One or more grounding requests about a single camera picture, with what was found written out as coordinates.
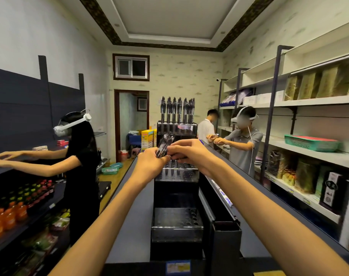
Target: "doorway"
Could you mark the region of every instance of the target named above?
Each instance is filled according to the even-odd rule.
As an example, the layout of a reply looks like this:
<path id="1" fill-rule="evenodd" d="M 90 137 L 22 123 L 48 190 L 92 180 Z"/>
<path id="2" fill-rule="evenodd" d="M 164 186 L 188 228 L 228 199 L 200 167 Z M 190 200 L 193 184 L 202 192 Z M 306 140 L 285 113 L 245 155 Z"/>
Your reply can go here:
<path id="1" fill-rule="evenodd" d="M 114 129 L 117 162 L 119 151 L 128 148 L 129 131 L 149 129 L 149 91 L 114 90 Z"/>

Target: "wooden door frame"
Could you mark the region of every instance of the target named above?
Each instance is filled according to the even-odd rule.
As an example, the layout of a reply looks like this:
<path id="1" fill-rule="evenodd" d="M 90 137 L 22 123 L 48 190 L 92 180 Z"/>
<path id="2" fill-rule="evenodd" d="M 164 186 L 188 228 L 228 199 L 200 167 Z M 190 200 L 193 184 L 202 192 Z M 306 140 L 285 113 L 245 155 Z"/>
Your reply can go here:
<path id="1" fill-rule="evenodd" d="M 147 130 L 149 129 L 149 91 L 114 89 L 114 131 L 115 131 L 115 139 L 116 139 L 116 162 L 118 160 L 118 151 L 121 150 L 120 93 L 131 93 L 131 94 L 146 93 L 147 95 Z"/>

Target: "short black hair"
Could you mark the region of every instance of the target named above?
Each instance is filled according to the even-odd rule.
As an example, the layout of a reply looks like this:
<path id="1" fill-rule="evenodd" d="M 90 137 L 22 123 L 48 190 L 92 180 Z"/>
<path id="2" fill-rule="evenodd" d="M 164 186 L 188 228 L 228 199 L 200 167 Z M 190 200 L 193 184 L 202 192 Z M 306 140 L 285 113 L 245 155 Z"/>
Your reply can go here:
<path id="1" fill-rule="evenodd" d="M 207 116 L 209 116 L 209 115 L 217 115 L 217 117 L 219 117 L 219 113 L 218 113 L 218 111 L 216 110 L 216 109 L 210 109 L 210 110 L 208 110 L 208 115 Z"/>
<path id="2" fill-rule="evenodd" d="M 232 114 L 232 118 L 237 117 L 237 114 L 240 112 L 241 109 L 245 108 L 245 106 L 237 107 L 236 110 Z M 246 106 L 246 108 L 241 112 L 242 116 L 248 116 L 249 118 L 255 117 L 256 110 L 252 106 Z"/>

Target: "person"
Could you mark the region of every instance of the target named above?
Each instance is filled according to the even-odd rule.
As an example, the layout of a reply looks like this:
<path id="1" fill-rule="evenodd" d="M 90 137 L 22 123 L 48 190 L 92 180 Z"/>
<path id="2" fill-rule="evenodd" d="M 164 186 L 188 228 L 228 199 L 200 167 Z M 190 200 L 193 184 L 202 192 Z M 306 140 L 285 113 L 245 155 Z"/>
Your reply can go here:
<path id="1" fill-rule="evenodd" d="M 232 115 L 232 121 L 237 123 L 236 130 L 225 138 L 208 136 L 214 144 L 229 145 L 229 160 L 253 178 L 255 157 L 263 138 L 263 133 L 252 126 L 256 117 L 255 108 L 252 106 L 238 107 Z"/>
<path id="2" fill-rule="evenodd" d="M 219 117 L 219 113 L 216 109 L 208 110 L 207 117 L 201 121 L 198 125 L 197 138 L 203 140 L 205 143 L 209 144 L 209 140 L 207 139 L 207 135 L 215 134 L 213 123 L 217 121 Z"/>
<path id="3" fill-rule="evenodd" d="M 157 158 L 157 149 L 148 148 L 138 155 L 132 175 L 121 191 L 50 276 L 98 276 L 135 198 L 170 158 L 195 165 L 222 188 L 286 275 L 349 276 L 349 265 L 332 248 L 212 154 L 200 140 L 173 143 L 168 147 L 171 157 Z"/>
<path id="4" fill-rule="evenodd" d="M 66 173 L 64 198 L 71 213 L 71 245 L 80 238 L 99 215 L 99 187 L 96 182 L 96 167 L 100 159 L 96 148 L 94 132 L 89 123 L 90 119 L 91 116 L 89 114 L 82 112 L 71 112 L 61 118 L 59 125 L 54 128 L 54 131 L 60 137 L 68 136 L 70 138 L 68 148 L 59 151 L 15 151 L 0 153 L 0 167 L 11 167 L 43 177 L 52 177 L 57 174 Z M 51 166 L 10 161 L 20 155 L 39 159 L 64 160 Z"/>

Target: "yellow box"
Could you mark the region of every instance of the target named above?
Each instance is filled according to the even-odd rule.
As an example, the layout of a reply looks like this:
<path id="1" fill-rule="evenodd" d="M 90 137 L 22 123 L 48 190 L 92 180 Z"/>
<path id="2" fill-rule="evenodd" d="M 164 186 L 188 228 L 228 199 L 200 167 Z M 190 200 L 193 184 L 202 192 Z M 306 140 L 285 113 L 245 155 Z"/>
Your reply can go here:
<path id="1" fill-rule="evenodd" d="M 154 130 L 145 130 L 141 132 L 141 152 L 146 148 L 154 147 Z"/>
<path id="2" fill-rule="evenodd" d="M 154 147 L 156 147 L 156 129 L 154 129 Z"/>

